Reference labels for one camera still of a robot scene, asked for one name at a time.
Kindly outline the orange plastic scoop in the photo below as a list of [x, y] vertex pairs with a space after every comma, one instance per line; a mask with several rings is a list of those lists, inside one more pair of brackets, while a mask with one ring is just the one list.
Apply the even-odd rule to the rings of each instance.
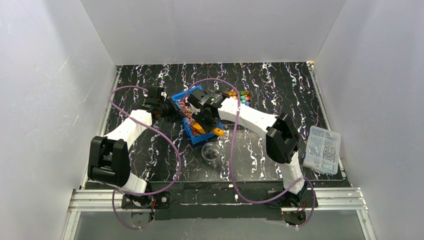
[[218, 126], [204, 128], [198, 122], [192, 123], [190, 128], [197, 135], [214, 134], [218, 137], [222, 137], [225, 134], [225, 132]]

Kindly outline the blue plastic candy bin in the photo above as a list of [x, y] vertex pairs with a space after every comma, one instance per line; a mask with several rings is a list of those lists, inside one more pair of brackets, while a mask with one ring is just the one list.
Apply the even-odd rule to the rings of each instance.
[[201, 86], [171, 97], [183, 113], [183, 127], [193, 145], [224, 135], [218, 109], [229, 96], [223, 92], [206, 92]]

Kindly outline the square tin of star candies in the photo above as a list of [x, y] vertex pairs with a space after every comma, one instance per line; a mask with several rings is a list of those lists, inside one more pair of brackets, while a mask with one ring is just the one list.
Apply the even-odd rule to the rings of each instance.
[[238, 105], [238, 101], [240, 101], [241, 105], [252, 107], [252, 97], [248, 91], [240, 91], [240, 96], [237, 95], [236, 91], [224, 91], [225, 94], [229, 96], [229, 98], [226, 98], [222, 105]]

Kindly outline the clear round plastic jar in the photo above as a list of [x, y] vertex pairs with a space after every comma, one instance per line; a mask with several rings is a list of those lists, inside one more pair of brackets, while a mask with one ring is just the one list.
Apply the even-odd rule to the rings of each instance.
[[221, 147], [214, 142], [206, 143], [201, 149], [203, 162], [210, 167], [216, 167], [221, 159]]

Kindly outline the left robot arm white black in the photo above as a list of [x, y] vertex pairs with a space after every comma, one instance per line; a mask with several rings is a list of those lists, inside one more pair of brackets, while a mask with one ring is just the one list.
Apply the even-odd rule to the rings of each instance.
[[90, 143], [87, 176], [89, 180], [115, 187], [127, 193], [127, 198], [142, 208], [152, 205], [151, 184], [131, 172], [129, 149], [154, 121], [175, 122], [182, 111], [166, 95], [164, 87], [150, 86], [141, 105], [129, 117], [105, 136], [95, 136]]

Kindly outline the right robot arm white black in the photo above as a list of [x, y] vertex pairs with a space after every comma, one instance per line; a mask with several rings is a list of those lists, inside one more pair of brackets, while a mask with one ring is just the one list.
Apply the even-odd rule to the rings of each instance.
[[191, 109], [192, 119], [206, 133], [216, 129], [220, 121], [227, 121], [263, 138], [265, 152], [278, 164], [283, 182], [283, 193], [273, 196], [271, 201], [295, 207], [304, 203], [307, 183], [299, 163], [302, 138], [287, 114], [261, 112], [242, 103], [241, 97], [226, 92], [207, 93], [198, 88], [184, 98], [183, 104]]

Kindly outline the clear plastic compartment box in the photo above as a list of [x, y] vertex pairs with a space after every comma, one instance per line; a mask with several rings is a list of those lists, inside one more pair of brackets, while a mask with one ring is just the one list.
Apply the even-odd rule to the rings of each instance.
[[331, 130], [311, 126], [303, 165], [316, 172], [335, 175], [339, 169], [342, 136]]

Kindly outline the aluminium frame rail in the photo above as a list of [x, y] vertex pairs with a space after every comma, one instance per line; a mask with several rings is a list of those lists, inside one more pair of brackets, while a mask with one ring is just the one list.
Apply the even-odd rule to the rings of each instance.
[[72, 240], [82, 212], [155, 212], [158, 220], [193, 218], [269, 218], [298, 211], [356, 211], [367, 240], [376, 239], [368, 207], [360, 188], [307, 188], [298, 205], [244, 202], [233, 189], [233, 184], [219, 183], [206, 186], [200, 183], [181, 183], [175, 189], [161, 192], [146, 204], [134, 203], [122, 193], [110, 189], [83, 189], [72, 193], [62, 239]]

